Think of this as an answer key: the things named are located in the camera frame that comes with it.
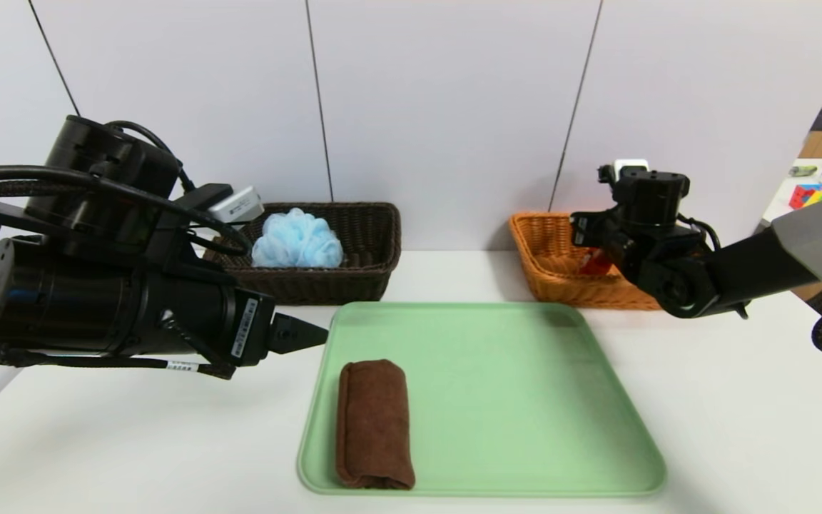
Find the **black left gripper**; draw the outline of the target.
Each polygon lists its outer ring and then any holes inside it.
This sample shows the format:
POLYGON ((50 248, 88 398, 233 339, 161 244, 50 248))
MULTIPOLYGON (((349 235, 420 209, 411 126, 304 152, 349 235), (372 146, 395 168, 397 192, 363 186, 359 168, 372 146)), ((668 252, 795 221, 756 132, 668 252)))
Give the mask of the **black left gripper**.
MULTIPOLYGON (((274 313, 270 296, 242 289, 225 272, 148 273, 148 354, 195 355, 179 332, 164 328, 170 312, 176 326, 235 366, 265 357, 263 338, 274 313)), ((329 330, 286 313, 275 313, 268 351, 278 355, 320 347, 329 330)))

